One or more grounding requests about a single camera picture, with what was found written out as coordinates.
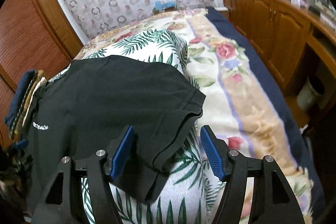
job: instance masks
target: pink rose pattern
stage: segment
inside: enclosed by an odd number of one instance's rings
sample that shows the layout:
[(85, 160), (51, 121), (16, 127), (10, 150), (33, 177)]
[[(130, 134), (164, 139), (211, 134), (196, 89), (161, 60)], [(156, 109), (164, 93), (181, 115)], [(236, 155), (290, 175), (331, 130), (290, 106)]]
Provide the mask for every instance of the pink rose pattern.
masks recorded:
[(96, 45), (96, 42), (93, 38), (82, 48), (82, 51), (85, 51), (85, 50), (88, 51), (88, 50), (94, 49), (96, 47), (97, 47), (97, 45)]
[(139, 23), (140, 23), (140, 21), (137, 21), (137, 22), (134, 22), (134, 23), (130, 24), (129, 26), (132, 27), (132, 26), (138, 25)]
[(185, 16), (195, 16), (198, 13), (199, 13), (198, 10), (182, 10), (175, 17), (173, 17), (173, 20), (184, 18)]
[(225, 58), (225, 59), (236, 56), (235, 47), (229, 43), (223, 43), (219, 45), (217, 47), (216, 52), (219, 55), (219, 57)]
[(250, 212), (251, 212), (251, 206), (252, 206), (251, 201), (244, 202), (243, 209), (241, 211), (240, 219), (243, 219), (243, 218), (247, 217), (250, 214)]
[(126, 33), (126, 34), (123, 34), (123, 35), (121, 35), (120, 37), (118, 37), (118, 38), (115, 40), (115, 43), (118, 42), (118, 41), (120, 41), (121, 39), (124, 39), (124, 38), (126, 38), (126, 37), (130, 37), (131, 35), (132, 35), (132, 32), (128, 32), (128, 33)]
[(232, 76), (232, 79), (234, 82), (240, 83), (243, 80), (243, 77), (239, 73), (236, 73), (234, 76)]
[(168, 26), (167, 30), (181, 30), (185, 27), (185, 25), (183, 23), (173, 23), (170, 26)]
[(202, 41), (202, 37), (195, 37), (194, 39), (190, 40), (190, 44), (197, 44)]
[(239, 150), (240, 145), (244, 143), (244, 140), (239, 137), (230, 137), (227, 139), (227, 141), (228, 141), (227, 146), (229, 147), (229, 149), (235, 149), (235, 150)]

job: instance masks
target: wooden door frame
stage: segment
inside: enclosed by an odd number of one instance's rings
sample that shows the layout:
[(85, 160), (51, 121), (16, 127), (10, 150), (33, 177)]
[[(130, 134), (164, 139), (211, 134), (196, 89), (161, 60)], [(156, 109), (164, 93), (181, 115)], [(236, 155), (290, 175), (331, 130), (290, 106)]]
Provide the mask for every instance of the wooden door frame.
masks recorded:
[(70, 57), (70, 55), (68, 54), (68, 52), (65, 50), (65, 48), (62, 45), (62, 43), (60, 42), (60, 40), (55, 35), (54, 31), (51, 29), (49, 23), (47, 22), (46, 18), (44, 17), (44, 14), (42, 13), (42, 11), (40, 9), (40, 6), (37, 3), (37, 0), (31, 0), (31, 1), (33, 2), (33, 5), (34, 5), (37, 13), (39, 14), (39, 16), (40, 16), (43, 24), (45, 25), (46, 29), (49, 32), (49, 34), (53, 38), (55, 44), (59, 47), (59, 49), (61, 50), (61, 52), (64, 54), (65, 58), (68, 59), (69, 61), (71, 61), (72, 58)]
[[(53, 30), (55, 36), (58, 38), (64, 49), (71, 58), (75, 58), (78, 52), (83, 48), (83, 43), (79, 39), (73, 26), (66, 17), (58, 0), (36, 0), (44, 18), (48, 22), (50, 28)], [(66, 39), (62, 37), (64, 30), (67, 34)]]
[(17, 85), (1, 65), (0, 65), (0, 76), (15, 93), (17, 90)]

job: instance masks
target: black t-shirt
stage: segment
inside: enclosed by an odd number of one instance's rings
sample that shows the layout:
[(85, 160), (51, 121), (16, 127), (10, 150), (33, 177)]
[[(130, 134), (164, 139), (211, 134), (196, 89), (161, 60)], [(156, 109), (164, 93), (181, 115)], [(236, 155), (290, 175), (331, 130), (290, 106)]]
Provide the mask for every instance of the black t-shirt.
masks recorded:
[(134, 151), (114, 184), (142, 203), (155, 201), (204, 99), (168, 64), (113, 55), (73, 60), (62, 78), (36, 91), (23, 128), (34, 159), (30, 208), (63, 156), (106, 149), (127, 124), (136, 134)]

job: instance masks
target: wooden dresser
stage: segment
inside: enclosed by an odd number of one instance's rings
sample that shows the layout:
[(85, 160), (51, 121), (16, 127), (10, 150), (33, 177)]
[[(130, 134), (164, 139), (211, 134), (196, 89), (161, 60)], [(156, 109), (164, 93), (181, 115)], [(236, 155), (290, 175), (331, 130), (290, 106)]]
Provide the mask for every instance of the wooden dresser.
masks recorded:
[(230, 20), (249, 39), (281, 88), (301, 127), (316, 125), (336, 103), (336, 92), (322, 110), (302, 112), (296, 95), (323, 62), (336, 78), (336, 33), (310, 11), (290, 0), (223, 0)]
[(49, 79), (71, 61), (43, 16), (36, 0), (6, 0), (0, 9), (1, 145), (11, 140), (3, 122), (17, 83), (29, 69), (44, 70)]

